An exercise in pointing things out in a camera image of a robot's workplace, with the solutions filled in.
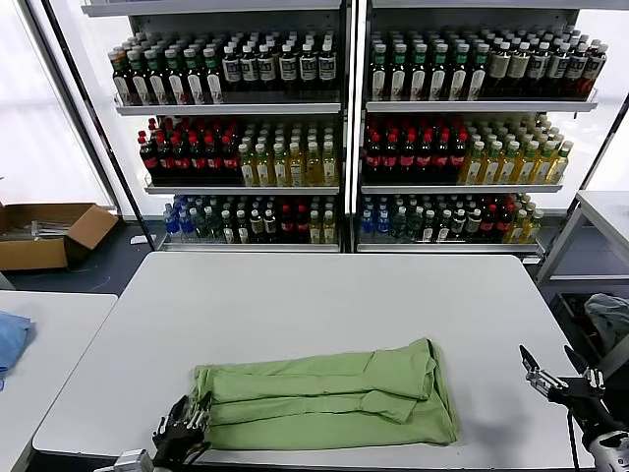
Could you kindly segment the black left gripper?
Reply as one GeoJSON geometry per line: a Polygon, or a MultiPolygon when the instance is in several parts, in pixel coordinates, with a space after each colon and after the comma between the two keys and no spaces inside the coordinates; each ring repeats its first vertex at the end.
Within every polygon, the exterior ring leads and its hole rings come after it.
{"type": "Polygon", "coordinates": [[[183,395],[172,405],[152,436],[156,447],[152,458],[154,467],[181,468],[188,458],[192,464],[209,448],[203,431],[210,417],[211,402],[209,390],[200,397],[183,395]],[[185,415],[186,425],[176,425],[185,415]]]}

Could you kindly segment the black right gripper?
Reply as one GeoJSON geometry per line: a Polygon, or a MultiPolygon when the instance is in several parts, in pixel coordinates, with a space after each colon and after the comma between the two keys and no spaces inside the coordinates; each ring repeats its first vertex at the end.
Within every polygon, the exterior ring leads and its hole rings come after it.
{"type": "Polygon", "coordinates": [[[601,401],[605,390],[603,373],[591,367],[583,356],[565,345],[564,352],[581,377],[559,379],[542,369],[524,345],[519,346],[519,351],[526,381],[546,399],[551,396],[552,402],[568,409],[583,433],[583,443],[592,443],[602,435],[620,431],[620,423],[612,418],[601,401]]]}

